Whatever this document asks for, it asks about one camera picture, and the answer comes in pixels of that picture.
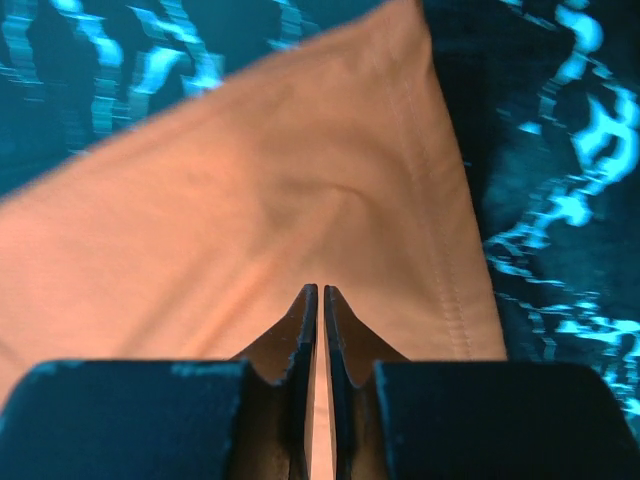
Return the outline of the orange t shirt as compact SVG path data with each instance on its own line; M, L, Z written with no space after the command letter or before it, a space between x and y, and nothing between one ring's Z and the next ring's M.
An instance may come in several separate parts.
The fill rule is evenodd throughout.
M1 396L56 360L228 360L318 289L409 360L506 356L420 1L273 54L1 203Z

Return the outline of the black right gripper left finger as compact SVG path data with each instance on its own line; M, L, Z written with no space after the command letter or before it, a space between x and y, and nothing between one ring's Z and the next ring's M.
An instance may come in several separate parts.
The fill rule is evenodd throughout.
M318 289L228 360L56 360L1 412L5 479L305 479Z

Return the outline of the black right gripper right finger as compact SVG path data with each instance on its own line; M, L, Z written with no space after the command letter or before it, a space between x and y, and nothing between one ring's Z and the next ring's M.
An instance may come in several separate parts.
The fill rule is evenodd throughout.
M324 290L339 479L635 479L606 383L567 363L411 361Z

